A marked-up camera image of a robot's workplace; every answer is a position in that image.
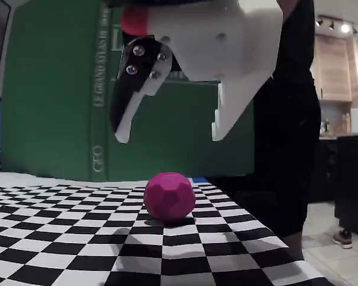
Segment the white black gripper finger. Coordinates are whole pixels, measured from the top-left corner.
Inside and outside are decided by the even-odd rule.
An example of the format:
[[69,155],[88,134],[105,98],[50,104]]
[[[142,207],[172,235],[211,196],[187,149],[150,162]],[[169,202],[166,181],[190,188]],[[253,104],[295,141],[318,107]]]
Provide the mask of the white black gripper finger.
[[121,144],[129,141],[132,120],[143,97],[154,96],[172,69],[169,47],[152,36],[124,45],[110,105],[110,124]]

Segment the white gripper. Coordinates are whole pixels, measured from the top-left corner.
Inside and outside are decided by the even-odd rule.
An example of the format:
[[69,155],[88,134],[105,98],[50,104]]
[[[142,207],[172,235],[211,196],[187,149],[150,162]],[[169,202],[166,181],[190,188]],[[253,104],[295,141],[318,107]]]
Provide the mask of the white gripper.
[[274,72],[283,12],[277,1],[106,1],[133,36],[167,45],[193,82],[220,80],[211,123],[221,141]]

